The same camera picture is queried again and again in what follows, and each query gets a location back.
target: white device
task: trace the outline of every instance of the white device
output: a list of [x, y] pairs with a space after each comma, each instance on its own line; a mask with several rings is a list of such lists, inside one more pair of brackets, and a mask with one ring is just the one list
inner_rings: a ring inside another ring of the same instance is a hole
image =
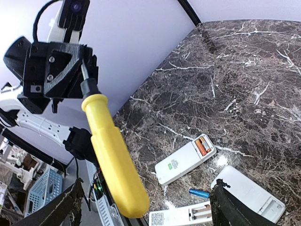
[[[200, 139], [204, 139], [206, 143], [202, 144]], [[206, 134], [202, 134], [155, 166], [159, 183], [166, 186], [174, 182], [215, 154], [215, 146]]]
[[226, 166], [217, 175], [211, 184], [211, 188], [216, 185], [217, 179], [222, 179], [224, 183], [230, 185], [230, 188], [225, 187], [225, 189], [249, 209], [273, 223], [277, 223], [285, 211], [285, 205], [279, 199], [232, 166]]
[[149, 226], [185, 226], [212, 222], [210, 201], [150, 212]]

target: marble tabletop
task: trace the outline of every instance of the marble tabletop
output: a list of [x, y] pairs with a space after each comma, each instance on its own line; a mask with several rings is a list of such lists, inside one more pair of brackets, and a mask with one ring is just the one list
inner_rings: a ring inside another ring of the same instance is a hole
[[[115, 117], [150, 210], [203, 202], [231, 165], [281, 200], [279, 225], [301, 225], [301, 23], [246, 20], [195, 28]], [[169, 186], [155, 165], [207, 134], [217, 154]]]

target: camera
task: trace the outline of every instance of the camera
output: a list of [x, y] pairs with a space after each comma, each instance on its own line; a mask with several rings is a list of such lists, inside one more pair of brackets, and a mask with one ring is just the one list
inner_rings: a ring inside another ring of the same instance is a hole
[[89, 5], [90, 0], [64, 0], [58, 26], [72, 31], [81, 31]]

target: blue basket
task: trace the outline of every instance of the blue basket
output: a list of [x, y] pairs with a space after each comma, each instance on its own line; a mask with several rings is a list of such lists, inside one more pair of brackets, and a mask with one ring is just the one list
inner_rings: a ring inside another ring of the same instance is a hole
[[63, 189], [63, 177], [52, 169], [47, 170], [29, 190], [25, 217], [54, 200]]

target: yellow screwdriver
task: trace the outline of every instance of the yellow screwdriver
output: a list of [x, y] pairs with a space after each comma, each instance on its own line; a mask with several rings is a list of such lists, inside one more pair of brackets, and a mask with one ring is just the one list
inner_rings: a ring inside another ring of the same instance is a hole
[[108, 98], [100, 94], [95, 79], [89, 78], [84, 61], [81, 105], [91, 129], [92, 145], [104, 179], [122, 215], [141, 218], [150, 200], [133, 164], [119, 128], [115, 127], [108, 109]]

